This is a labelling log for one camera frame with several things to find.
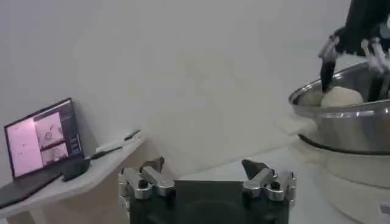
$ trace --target bowl rim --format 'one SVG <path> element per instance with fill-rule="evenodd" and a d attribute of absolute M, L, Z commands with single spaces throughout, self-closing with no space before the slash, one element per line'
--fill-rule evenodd
<path fill-rule="evenodd" d="M 350 73 L 353 71 L 359 71 L 367 69 L 369 67 L 368 62 L 360 63 L 343 70 L 340 70 L 333 74 L 333 77 L 339 77 L 344 73 Z M 308 107 L 299 106 L 295 103 L 296 99 L 303 93 L 307 92 L 314 85 L 320 83 L 321 80 L 309 82 L 306 85 L 296 89 L 288 97 L 289 104 L 293 107 L 293 110 L 298 115 L 310 118 L 347 118 L 347 117 L 363 117 L 363 116 L 375 116 L 378 114 L 390 115 L 390 100 L 379 100 L 375 102 L 366 102 L 361 104 L 348 105 L 344 107 Z"/>

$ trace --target white wall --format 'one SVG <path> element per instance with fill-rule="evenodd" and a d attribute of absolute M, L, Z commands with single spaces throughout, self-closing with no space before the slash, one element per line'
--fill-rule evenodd
<path fill-rule="evenodd" d="M 142 127 L 178 174 L 280 145 L 272 121 L 349 2 L 3 0 L 0 124 L 70 96 L 84 142 Z"/>

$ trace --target laptop screen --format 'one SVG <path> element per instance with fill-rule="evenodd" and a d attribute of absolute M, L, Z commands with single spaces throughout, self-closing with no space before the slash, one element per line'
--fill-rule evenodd
<path fill-rule="evenodd" d="M 82 153 L 71 99 L 5 126 L 14 177 Z"/>

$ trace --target stainless steel bowl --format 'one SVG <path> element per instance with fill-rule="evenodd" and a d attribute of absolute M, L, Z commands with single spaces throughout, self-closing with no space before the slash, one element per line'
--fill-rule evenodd
<path fill-rule="evenodd" d="M 373 75 L 367 63 L 349 67 L 333 76 L 335 86 L 354 89 L 367 99 Z M 307 106 L 303 98 L 321 91 L 321 81 L 309 83 L 289 97 L 294 112 L 317 123 L 318 129 L 301 134 L 305 142 L 323 149 L 359 155 L 390 155 L 390 100 L 348 107 Z"/>

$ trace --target laptop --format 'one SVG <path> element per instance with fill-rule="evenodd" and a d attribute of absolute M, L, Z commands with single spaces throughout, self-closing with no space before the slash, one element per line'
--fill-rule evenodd
<path fill-rule="evenodd" d="M 72 99 L 65 99 L 4 128 L 13 182 L 0 188 L 0 208 L 30 197 L 83 157 Z"/>

